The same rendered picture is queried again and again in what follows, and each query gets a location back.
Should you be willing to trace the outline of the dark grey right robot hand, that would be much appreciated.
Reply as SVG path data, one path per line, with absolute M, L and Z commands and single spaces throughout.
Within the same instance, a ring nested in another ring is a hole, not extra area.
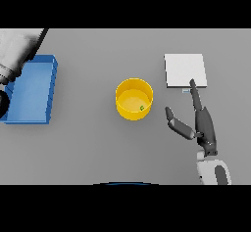
M 195 80 L 191 79 L 189 84 L 195 111 L 195 128 L 176 118 L 172 109 L 165 107 L 168 127 L 187 140 L 197 139 L 197 144 L 203 148 L 205 156 L 216 156 L 218 151 L 213 120 L 207 108 L 202 106 Z

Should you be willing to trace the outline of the yellow round bowl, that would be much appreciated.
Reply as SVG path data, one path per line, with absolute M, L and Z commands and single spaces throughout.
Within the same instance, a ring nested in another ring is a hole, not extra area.
M 153 103 L 153 89 L 145 80 L 131 77 L 122 81 L 115 93 L 115 103 L 118 113 L 127 120 L 145 118 Z

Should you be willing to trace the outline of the blue rectangular tray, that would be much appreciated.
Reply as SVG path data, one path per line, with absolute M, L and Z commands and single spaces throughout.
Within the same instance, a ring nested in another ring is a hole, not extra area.
M 57 77 L 54 55 L 36 55 L 25 63 L 22 75 L 9 82 L 4 91 L 10 106 L 0 122 L 6 124 L 48 124 Z

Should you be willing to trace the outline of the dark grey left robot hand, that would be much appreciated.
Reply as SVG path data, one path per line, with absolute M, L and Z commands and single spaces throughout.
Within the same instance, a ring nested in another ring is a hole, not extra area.
M 0 90 L 0 118 L 8 111 L 10 105 L 10 99 L 8 94 Z

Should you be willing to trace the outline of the pale square measuring scale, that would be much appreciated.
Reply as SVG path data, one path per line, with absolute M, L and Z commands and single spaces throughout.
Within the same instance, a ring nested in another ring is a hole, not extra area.
M 168 88 L 189 88 L 193 79 L 198 88 L 208 86 L 202 54 L 165 54 Z

